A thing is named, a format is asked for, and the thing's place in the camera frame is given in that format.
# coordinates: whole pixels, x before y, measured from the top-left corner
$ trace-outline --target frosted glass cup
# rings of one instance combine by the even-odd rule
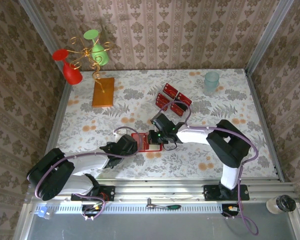
[[[211,96],[216,92],[217,87],[219,86],[219,74],[215,71],[207,72],[204,76],[204,88],[203,93],[207,96]]]

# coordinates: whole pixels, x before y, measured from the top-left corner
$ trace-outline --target black lid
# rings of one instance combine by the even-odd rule
[[[296,209],[296,201],[288,195],[279,196],[275,202],[278,208],[283,212],[292,212]]]

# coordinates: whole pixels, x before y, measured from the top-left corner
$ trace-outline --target cable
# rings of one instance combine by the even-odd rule
[[[100,192],[100,195],[103,196],[103,199],[106,201],[105,203],[107,204],[109,202],[109,196],[107,194],[105,194],[104,192]]]
[[[242,176],[242,172],[243,172],[243,166],[244,164],[246,163],[249,163],[253,160],[255,160],[258,156],[259,156],[259,151],[258,149],[256,148],[256,146],[249,140],[247,139],[246,137],[234,132],[234,131],[230,131],[230,130],[227,130],[227,129],[223,129],[223,128],[220,128],[220,127],[214,127],[214,126],[189,126],[188,125],[188,119],[190,118],[190,115],[191,115],[191,108],[188,104],[184,103],[184,102],[181,102],[181,101],[171,101],[171,102],[168,102],[167,104],[165,104],[157,114],[159,114],[165,107],[173,104],[173,103],[179,103],[179,104],[183,104],[183,105],[186,105],[188,108],[189,108],[189,114],[188,116],[185,118],[184,120],[184,124],[189,128],[189,129],[193,129],[193,130],[217,130],[217,131],[221,131],[221,132],[225,132],[225,133],[228,133],[228,134],[231,134],[231,135],[234,135],[242,140],[244,140],[247,144],[249,144],[255,155],[251,158],[249,158],[248,160],[245,160],[241,163],[241,167],[240,167],[240,171],[239,171],[239,175],[238,175],[238,180],[237,180],[237,184],[238,184],[238,205],[239,205],[239,210],[240,210],[240,216],[237,216],[238,218],[242,218],[242,221],[244,223],[244,225],[246,226],[246,228],[248,229],[248,231],[254,235],[254,236],[257,236],[259,234],[259,229],[258,229],[258,226],[256,225],[256,223],[250,219],[249,217],[246,217],[244,216],[244,212],[243,212],[243,204],[242,204],[242,201],[241,201],[241,196],[240,196],[240,184],[241,184],[241,176]],[[250,221],[255,229],[256,229],[256,232],[253,232],[252,229],[248,226],[248,221]]]
[[[178,146],[177,146],[177,144],[176,143],[174,143],[174,145],[175,145],[175,147],[172,147],[172,148],[168,148],[168,149],[166,149],[165,148],[165,145],[164,144],[162,144],[162,146],[163,146],[163,148],[164,148],[164,150],[166,150],[166,151],[172,151],[172,150],[175,150]]]
[[[42,178],[39,180],[39,182],[37,183],[35,190],[34,190],[34,195],[39,199],[39,188],[41,186],[41,184],[43,183],[43,181],[46,179],[46,177],[48,176],[48,174],[54,170],[60,163],[62,163],[63,161],[66,161],[68,159],[73,159],[76,157],[83,157],[83,156],[89,156],[89,155],[105,155],[105,156],[111,156],[111,157],[117,157],[117,158],[128,158],[131,156],[136,155],[142,147],[142,142],[143,142],[143,138],[141,137],[141,135],[139,134],[139,132],[137,132],[136,130],[134,130],[133,128],[129,127],[129,126],[121,126],[116,128],[113,132],[117,132],[119,129],[129,129],[134,131],[138,137],[139,137],[139,147],[137,148],[136,152],[134,152],[133,154],[130,155],[126,155],[126,156],[122,156],[122,155],[117,155],[117,154],[112,154],[112,153],[106,153],[106,152],[86,152],[86,153],[79,153],[76,155],[71,155],[71,156],[66,156],[62,159],[60,159],[59,161],[57,161],[55,164],[53,164],[48,171],[45,172],[45,174],[42,176]]]
[[[100,200],[102,202],[102,207],[100,209],[100,211],[93,217],[93,218],[97,218],[106,208],[106,202],[102,197],[98,197],[98,196],[85,196],[85,195],[81,195],[78,193],[74,193],[74,195],[77,195],[80,198],[84,198],[84,199],[97,199]],[[86,208],[83,212],[83,216],[86,217],[86,212],[87,212],[88,208]]]

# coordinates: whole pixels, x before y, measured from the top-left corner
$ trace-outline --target green screwdriver handle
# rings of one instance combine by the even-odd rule
[[[170,205],[166,206],[169,210],[177,210],[181,208],[181,205]]]

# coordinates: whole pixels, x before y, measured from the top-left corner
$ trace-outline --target screwdriver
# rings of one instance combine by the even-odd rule
[[[159,206],[159,205],[152,204],[151,198],[148,198],[146,207],[149,209],[161,208],[161,209],[168,209],[168,210],[177,210],[177,209],[181,208],[181,205],[174,204],[174,205],[169,205],[169,206]]]

